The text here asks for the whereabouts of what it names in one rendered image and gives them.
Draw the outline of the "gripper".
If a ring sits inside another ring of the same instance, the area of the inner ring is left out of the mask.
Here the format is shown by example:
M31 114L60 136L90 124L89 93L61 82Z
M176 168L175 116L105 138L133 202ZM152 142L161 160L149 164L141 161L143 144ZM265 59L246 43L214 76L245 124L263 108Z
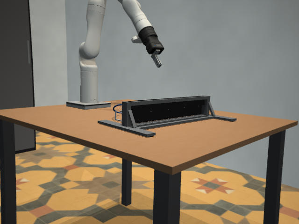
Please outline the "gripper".
M164 50L162 43L158 40L158 36L154 28L147 19L139 20L135 25L137 36L132 37L132 43L143 43L146 46L148 54L152 54L151 58L158 68L162 63L158 56Z

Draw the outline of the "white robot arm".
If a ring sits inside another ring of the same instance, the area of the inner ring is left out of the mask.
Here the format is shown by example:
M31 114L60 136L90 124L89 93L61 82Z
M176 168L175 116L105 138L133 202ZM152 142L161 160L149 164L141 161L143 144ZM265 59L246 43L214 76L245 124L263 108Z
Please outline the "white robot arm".
M86 12L87 35L85 43L79 47L80 65L80 102L98 102L98 67L95 57L100 51L100 35L105 14L107 0L89 0ZM137 0L118 0L134 27L139 20L147 19L141 11L141 5Z

